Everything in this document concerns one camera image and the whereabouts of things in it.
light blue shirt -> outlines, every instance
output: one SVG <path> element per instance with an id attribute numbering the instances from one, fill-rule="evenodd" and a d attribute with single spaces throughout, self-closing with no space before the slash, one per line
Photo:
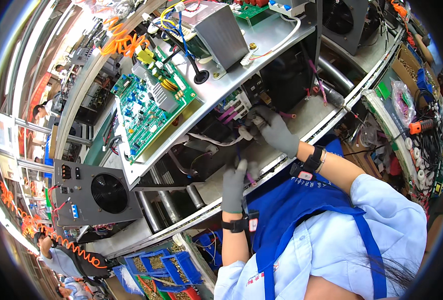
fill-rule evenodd
<path id="1" fill-rule="evenodd" d="M 71 258 L 66 255 L 62 250 L 56 248 L 50 248 L 51 259 L 41 255 L 45 264 L 50 267 L 51 270 L 58 274 L 63 274 L 66 277 L 83 278 L 78 269 L 75 267 Z"/>
<path id="2" fill-rule="evenodd" d="M 382 257 L 416 273 L 427 243 L 427 217 L 422 207 L 367 174 L 355 179 L 350 197 L 366 212 L 364 218 Z M 215 300 L 265 299 L 264 274 L 257 270 L 256 254 L 247 263 L 236 261 L 221 267 Z M 278 300 L 303 299 L 310 275 L 323 277 L 365 300 L 373 299 L 367 250 L 355 220 L 348 214 L 326 211 L 298 225 L 273 271 Z M 387 297 L 403 294 L 388 280 L 386 287 Z"/>
<path id="3" fill-rule="evenodd" d="M 73 300 L 88 300 L 92 297 L 92 295 L 86 291 L 80 283 L 71 278 L 65 278 L 64 284 L 65 288 L 73 291 L 70 294 L 70 296 L 73 297 Z"/>

gray work glove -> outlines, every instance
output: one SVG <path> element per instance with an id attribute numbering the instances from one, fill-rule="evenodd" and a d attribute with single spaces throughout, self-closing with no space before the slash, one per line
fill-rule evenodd
<path id="1" fill-rule="evenodd" d="M 286 153 L 291 159 L 297 155 L 300 139 L 291 134 L 279 114 L 266 106 L 258 105 L 249 111 L 247 118 L 248 125 L 255 124 L 270 146 Z"/>
<path id="2" fill-rule="evenodd" d="M 242 159 L 235 169 L 233 162 L 226 165 L 223 174 L 223 198 L 221 210 L 227 213 L 239 214 L 243 211 L 243 181 L 247 173 L 248 162 Z"/>

fan grille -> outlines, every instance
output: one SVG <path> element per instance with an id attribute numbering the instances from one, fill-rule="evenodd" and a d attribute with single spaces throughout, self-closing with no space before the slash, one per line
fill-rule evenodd
<path id="1" fill-rule="evenodd" d="M 98 174 L 93 178 L 91 194 L 96 204 L 111 214 L 123 212 L 129 203 L 123 183 L 110 174 Z"/>
<path id="2" fill-rule="evenodd" d="M 343 0 L 323 0 L 323 26 L 339 35 L 353 29 L 353 15 Z"/>

green circuit board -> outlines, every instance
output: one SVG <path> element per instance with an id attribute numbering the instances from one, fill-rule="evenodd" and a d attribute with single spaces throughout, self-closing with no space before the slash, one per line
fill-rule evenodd
<path id="1" fill-rule="evenodd" d="M 153 52 L 156 61 L 163 61 L 167 57 L 159 48 Z M 168 91 L 174 98 L 178 93 L 175 100 L 178 106 L 171 113 L 158 107 L 149 91 L 148 83 L 134 74 L 122 75 L 111 89 L 111 93 L 117 95 L 119 116 L 122 117 L 122 120 L 119 117 L 118 122 L 124 127 L 128 138 L 130 153 L 127 155 L 130 165 L 196 97 L 196 93 L 171 62 L 165 63 L 162 71 L 166 78 L 179 88 L 176 92 Z"/>
<path id="2" fill-rule="evenodd" d="M 233 15 L 242 19 L 250 19 L 267 9 L 269 9 L 268 4 L 263 7 L 258 7 L 256 5 L 243 3 L 242 9 L 233 11 Z"/>

blue apron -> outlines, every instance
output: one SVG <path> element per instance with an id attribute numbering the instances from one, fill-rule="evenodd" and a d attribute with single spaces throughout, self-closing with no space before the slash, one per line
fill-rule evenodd
<path id="1" fill-rule="evenodd" d="M 327 151 L 342 155 L 337 139 L 326 146 Z M 292 178 L 290 166 L 267 183 L 247 195 L 248 208 L 258 210 L 258 226 L 253 237 L 258 272 L 264 272 L 265 299 L 275 299 L 273 264 L 283 253 L 295 228 L 310 216 L 324 211 L 352 215 L 370 259 L 374 299 L 387 296 L 387 283 L 380 249 L 363 217 L 365 211 L 352 207 L 350 198 L 322 176 L 317 181 Z"/>

